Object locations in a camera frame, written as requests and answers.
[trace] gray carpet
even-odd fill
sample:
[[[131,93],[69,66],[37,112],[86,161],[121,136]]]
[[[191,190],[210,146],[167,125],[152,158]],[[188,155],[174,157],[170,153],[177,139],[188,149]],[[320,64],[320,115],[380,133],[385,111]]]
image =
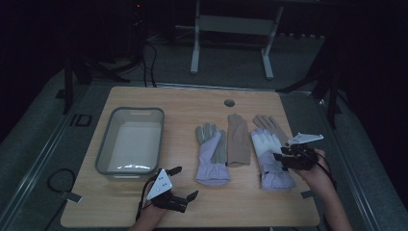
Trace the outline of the gray carpet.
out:
[[[151,47],[146,47],[145,57],[148,66],[154,64],[154,78],[159,88],[176,86],[253,90],[284,88],[305,76],[323,42],[322,39],[314,38],[277,38],[270,54],[275,78],[267,80],[264,77],[257,45],[235,46],[204,40],[201,46],[199,72],[191,75],[191,38],[185,36],[180,38],[180,42],[170,44],[161,37],[153,36],[150,41],[157,49],[157,59],[153,59],[154,52]],[[132,80],[127,84],[129,86],[142,86],[142,74],[140,67],[121,73],[124,78]],[[23,201],[21,210],[15,212],[13,222],[8,225],[9,230],[44,230],[50,221],[52,223],[48,230],[74,230],[60,225],[61,213],[53,219],[63,201],[58,198],[56,192],[48,189],[47,179],[60,168],[67,167],[75,172],[79,170],[109,90],[115,85],[119,83],[100,78],[95,79],[88,87],[76,85],[75,95],[78,99],[75,106],[71,114],[62,115],[64,102],[55,98],[57,91],[64,87],[61,72],[44,87],[26,115],[1,143],[0,183],[2,186],[8,186],[0,188],[2,195],[0,206],[3,213],[27,170],[35,159],[43,154],[42,148],[50,145],[48,141],[53,136],[54,130],[61,131],[61,136],[52,146],[44,170],[38,176],[38,180],[33,181],[35,185],[32,186],[31,193]],[[311,83],[299,91],[310,91],[313,86],[314,83]],[[334,177],[339,185],[339,195],[354,230],[404,230],[408,227],[407,213],[378,161],[370,140],[356,116],[344,103],[339,102],[343,113],[336,115],[338,129],[333,130],[325,118],[326,107],[307,94],[302,92],[282,94],[282,102],[294,134],[301,132],[325,136],[323,141],[317,141],[314,145],[328,153]],[[71,126],[69,122],[74,115],[92,116],[90,126]],[[69,187],[71,184],[66,175],[61,174],[58,179],[56,186]],[[322,215],[318,198],[316,202]],[[315,227],[296,228],[318,230]],[[279,227],[274,230],[293,229]],[[321,224],[319,230],[326,228]]]

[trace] glove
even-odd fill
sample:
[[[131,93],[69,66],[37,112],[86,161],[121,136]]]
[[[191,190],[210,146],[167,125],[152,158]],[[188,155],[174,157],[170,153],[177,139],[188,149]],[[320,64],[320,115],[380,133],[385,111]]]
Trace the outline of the glove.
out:
[[[225,131],[218,131],[215,124],[206,123],[195,129],[200,144],[199,164],[195,180],[203,185],[224,185],[230,181],[225,165]]]
[[[233,114],[228,116],[227,145],[229,167],[240,167],[250,164],[251,149],[248,125],[240,115]]]
[[[285,145],[288,143],[288,136],[286,136],[285,132],[273,118],[273,116],[268,115],[256,115],[252,121],[259,127],[263,129],[267,129],[271,132],[271,134],[276,134],[278,139],[280,140],[281,145]]]
[[[266,191],[282,191],[294,187],[294,181],[288,169],[276,161],[273,153],[282,154],[281,144],[275,134],[269,130],[257,128],[251,132],[252,142],[261,169],[261,188]]]

